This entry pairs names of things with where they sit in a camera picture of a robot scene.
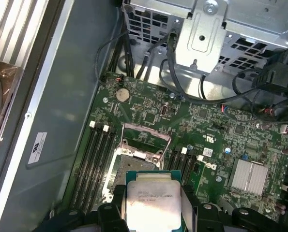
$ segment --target cable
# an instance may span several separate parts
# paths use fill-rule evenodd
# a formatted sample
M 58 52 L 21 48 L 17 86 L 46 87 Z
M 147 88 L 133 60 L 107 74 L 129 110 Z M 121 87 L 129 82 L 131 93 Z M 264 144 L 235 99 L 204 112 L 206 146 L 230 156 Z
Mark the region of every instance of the cable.
M 133 56 L 132 56 L 132 50 L 131 50 L 130 44 L 131 44 L 130 37 L 129 37 L 129 34 L 127 33 L 124 36 L 124 40 L 123 40 L 126 74 L 127 76 L 134 78 L 134 63 L 133 63 Z
M 252 107 L 251 107 L 251 113 L 252 115 L 257 118 L 258 120 L 261 120 L 262 122 L 266 122 L 266 123 L 273 123 L 273 124 L 288 124 L 288 121 L 272 121 L 272 120 L 266 120 L 266 119 L 263 119 L 263 118 L 260 118 L 258 115 L 255 114 L 255 105 L 256 105 L 256 99 L 258 98 L 260 94 L 260 91 L 258 91 L 256 93 L 256 95 L 254 96 L 253 100 L 252 100 Z
M 125 32 L 119 34 L 119 35 L 116 36 L 115 38 L 107 41 L 106 43 L 104 43 L 103 45 L 101 45 L 101 46 L 99 47 L 99 49 L 97 50 L 97 52 L 96 52 L 96 55 L 95 55 L 95 58 L 94 58 L 94 74 L 95 74 L 95 77 L 97 78 L 97 81 L 98 81 L 101 85 L 103 85 L 103 86 L 104 86 L 104 85 L 109 85 L 109 84 L 111 84 L 111 83 L 114 83 L 114 81 L 113 81 L 113 82 L 104 82 L 104 81 L 101 80 L 101 76 L 99 75 L 99 72 L 98 72 L 98 70 L 97 70 L 97 65 L 98 65 L 98 63 L 99 63 L 99 58 L 100 58 L 101 51 L 102 51 L 103 48 L 106 47 L 108 44 L 114 42 L 115 40 L 119 39 L 121 36 L 124 36 L 124 35 L 127 34 L 128 32 L 129 32 L 129 31 L 126 30 Z
M 246 69 L 246 70 L 243 70 L 241 72 L 239 72 L 238 74 L 236 74 L 236 76 L 233 78 L 232 80 L 232 88 L 233 88 L 233 91 L 238 95 L 240 94 L 241 92 L 238 90 L 237 86 L 236 86 L 236 80 L 237 78 L 242 75 L 242 74 L 245 74 L 245 73 L 249 73 L 249 72 L 261 72 L 261 69 Z M 252 105 L 252 102 L 247 98 L 247 97 L 242 97 L 244 100 L 246 100 L 249 104 L 249 106 L 251 107 Z
M 239 99 L 243 96 L 246 96 L 250 93 L 256 92 L 258 91 L 258 88 L 252 88 L 246 92 L 243 92 L 239 95 L 233 96 L 233 97 L 229 97 L 229 98 L 224 98 L 224 99 L 218 99 L 218 100 L 202 100 L 202 99 L 191 99 L 183 90 L 182 86 L 180 85 L 178 78 L 176 76 L 176 72 L 174 69 L 174 60 L 175 60 L 175 54 L 174 51 L 171 47 L 168 48 L 167 50 L 167 59 L 168 59 L 168 67 L 169 67 L 169 71 L 171 73 L 171 77 L 172 80 L 176 86 L 176 88 L 178 89 L 178 91 L 182 94 L 182 96 L 189 102 L 193 103 L 193 104 L 219 104 L 219 103 L 225 103 L 225 102 L 230 102 L 236 99 Z
M 204 95 L 204 80 L 205 80 L 205 75 L 202 75 L 201 77 L 201 80 L 200 80 L 200 92 L 201 92 L 201 95 L 202 95 L 202 98 L 206 100 L 206 97 Z
M 158 46 L 161 46 L 162 44 L 164 44 L 164 43 L 167 41 L 167 39 L 168 39 L 168 34 L 167 34 L 165 37 L 163 37 L 163 39 L 159 40 L 159 41 L 156 42 L 154 45 L 152 45 L 151 48 L 148 49 L 148 51 L 147 51 L 147 53 L 145 54 L 145 57 L 144 57 L 144 59 L 143 59 L 143 63 L 142 63 L 142 65 L 141 65 L 141 67 L 140 67 L 140 69 L 139 69 L 139 71 L 138 71 L 138 73 L 137 73 L 137 75 L 136 75 L 136 79 L 139 79 L 139 78 L 142 76 L 142 74 L 143 74 L 143 72 L 144 72 L 144 70 L 145 70 L 145 67 L 146 67 L 147 64 L 148 64 L 149 56 L 150 56 L 151 52 L 152 52 L 155 48 L 157 48 Z
M 162 82 L 162 84 L 171 92 L 175 93 L 176 95 L 180 95 L 180 93 L 175 90 L 171 85 L 169 85 L 168 83 L 165 82 L 165 80 L 163 79 L 163 76 L 162 76 L 162 71 L 163 71 L 163 67 L 164 67 L 164 63 L 167 61 L 167 59 L 164 59 L 162 62 L 161 62 L 161 65 L 160 65 L 160 69 L 159 69 L 159 78 L 160 78 L 160 81 Z

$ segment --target ram slot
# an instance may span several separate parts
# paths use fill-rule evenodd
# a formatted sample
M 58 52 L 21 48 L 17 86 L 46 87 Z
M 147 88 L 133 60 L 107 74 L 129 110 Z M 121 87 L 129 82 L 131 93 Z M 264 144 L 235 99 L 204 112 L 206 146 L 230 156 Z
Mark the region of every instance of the ram slot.
M 88 171 L 88 162 L 89 162 L 89 159 L 91 158 L 88 155 L 89 151 L 97 143 L 97 141 L 100 137 L 101 131 L 102 131 L 101 125 L 96 125 L 96 127 L 91 129 L 91 131 L 90 131 L 90 135 L 89 135 L 88 142 L 87 142 L 87 145 L 85 148 L 83 160 L 82 160 L 81 165 L 79 167 L 78 176 L 77 176 L 77 180 L 75 183 L 73 195 L 71 197 L 71 207 L 74 207 L 76 202 L 77 202 L 77 198 L 78 198 L 78 195 L 80 194 L 80 190 L 81 190 L 81 187 L 83 184 L 83 179 L 86 176 L 86 173 Z
M 79 196 L 77 197 L 75 208 L 82 209 L 84 207 L 84 198 L 87 194 L 88 186 L 91 181 L 91 174 L 93 173 L 93 170 L 97 165 L 97 160 L 99 158 L 98 152 L 100 148 L 104 146 L 106 138 L 107 138 L 107 132 L 102 131 L 99 139 L 97 140 L 97 143 L 95 143 L 94 146 L 88 152 L 88 156 L 90 157 L 90 159 L 88 161 L 86 175 L 83 178 L 83 183 L 79 191 Z
M 111 155 L 111 151 L 114 144 L 115 130 L 111 129 L 111 132 L 108 135 L 106 144 L 102 147 L 102 152 L 100 152 L 100 162 L 97 166 L 97 170 L 93 173 L 91 178 L 92 182 L 90 183 L 89 190 L 86 196 L 86 212 L 90 212 L 93 208 L 95 199 L 97 197 L 98 190 L 102 184 L 102 177 L 105 173 L 106 165 L 108 164 L 108 159 Z

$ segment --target ventilation holes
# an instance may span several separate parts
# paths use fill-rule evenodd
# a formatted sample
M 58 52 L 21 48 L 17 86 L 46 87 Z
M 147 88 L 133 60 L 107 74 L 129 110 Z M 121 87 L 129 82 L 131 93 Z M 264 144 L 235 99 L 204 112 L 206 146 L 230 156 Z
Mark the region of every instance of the ventilation holes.
M 220 63 L 220 64 L 225 64 L 225 63 L 227 63 L 229 60 L 230 60 L 230 58 L 226 58 L 226 57 L 223 57 L 223 56 L 220 56 L 220 57 L 219 57 L 219 63 Z
M 167 34 L 168 16 L 166 15 L 147 10 L 144 12 L 135 10 L 134 13 L 130 12 L 125 16 L 130 34 L 135 35 L 138 40 L 155 44 Z
M 252 60 L 252 59 L 248 59 L 246 57 L 238 57 L 235 61 L 233 61 L 230 66 L 234 67 L 234 68 L 238 68 L 238 69 L 242 69 L 245 70 L 247 68 L 253 68 L 253 66 L 256 64 L 257 62 Z

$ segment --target white label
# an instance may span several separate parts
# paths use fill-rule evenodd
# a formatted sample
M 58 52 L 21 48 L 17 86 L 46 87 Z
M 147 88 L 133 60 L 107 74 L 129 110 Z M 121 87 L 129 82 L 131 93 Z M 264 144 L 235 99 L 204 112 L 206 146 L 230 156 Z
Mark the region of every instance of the white label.
M 212 157 L 212 151 L 213 151 L 212 149 L 205 147 L 203 150 L 203 155 L 208 156 L 208 157 Z
M 47 132 L 38 132 L 33 148 L 32 148 L 32 152 L 31 152 L 28 164 L 38 162 L 39 157 L 41 156 L 41 152 L 45 143 L 46 136 L 47 136 Z

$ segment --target heatsink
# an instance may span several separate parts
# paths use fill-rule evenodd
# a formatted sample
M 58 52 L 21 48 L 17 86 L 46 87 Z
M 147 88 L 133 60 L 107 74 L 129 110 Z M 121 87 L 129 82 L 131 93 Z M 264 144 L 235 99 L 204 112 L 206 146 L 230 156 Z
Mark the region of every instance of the heatsink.
M 229 187 L 261 195 L 267 178 L 268 168 L 262 165 L 235 159 Z

